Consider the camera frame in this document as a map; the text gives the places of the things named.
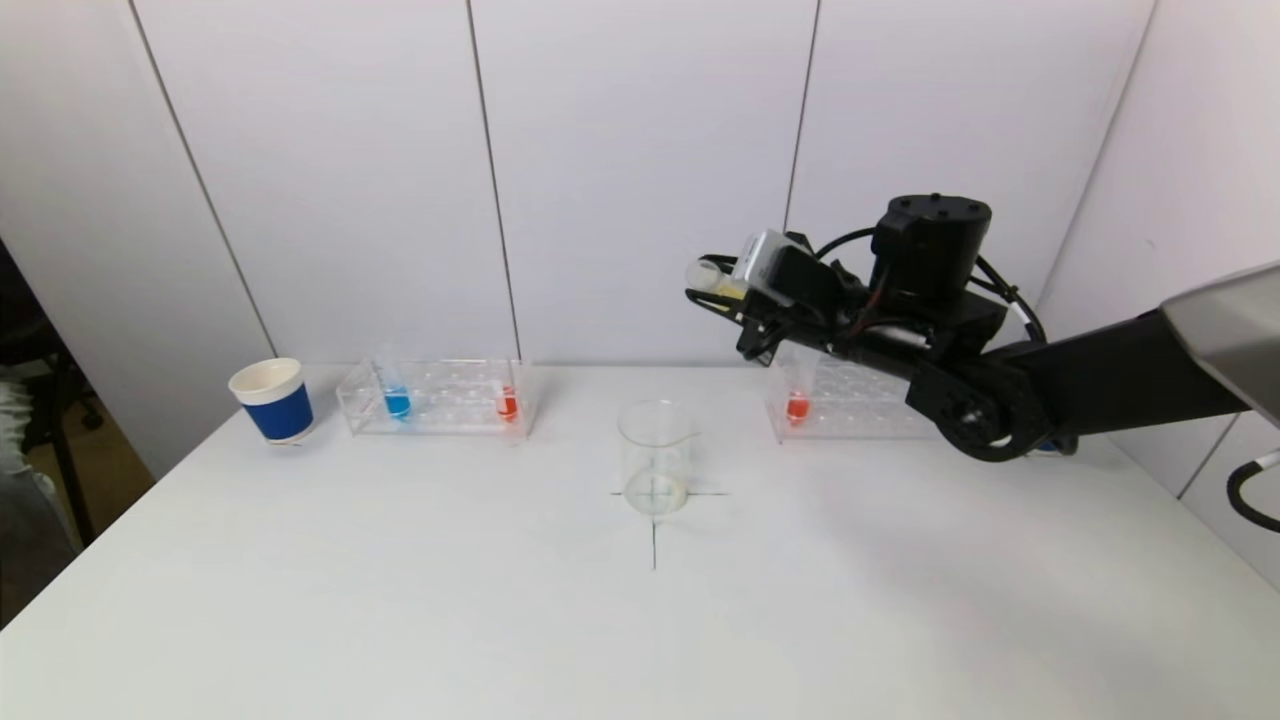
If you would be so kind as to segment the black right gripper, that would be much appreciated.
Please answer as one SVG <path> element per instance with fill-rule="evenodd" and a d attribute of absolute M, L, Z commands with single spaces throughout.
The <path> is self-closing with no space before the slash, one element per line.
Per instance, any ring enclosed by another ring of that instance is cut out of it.
<path fill-rule="evenodd" d="M 703 266 L 714 266 L 721 274 L 732 275 L 737 258 L 707 254 L 698 259 Z M 856 323 L 873 304 L 876 291 L 864 284 L 801 284 L 788 290 L 783 304 L 760 291 L 751 290 L 744 301 L 732 295 L 686 288 L 685 297 L 717 316 L 739 322 L 741 333 L 736 350 L 748 363 L 772 366 L 781 346 L 796 345 L 831 357 L 844 357 L 838 346 L 845 343 Z"/>

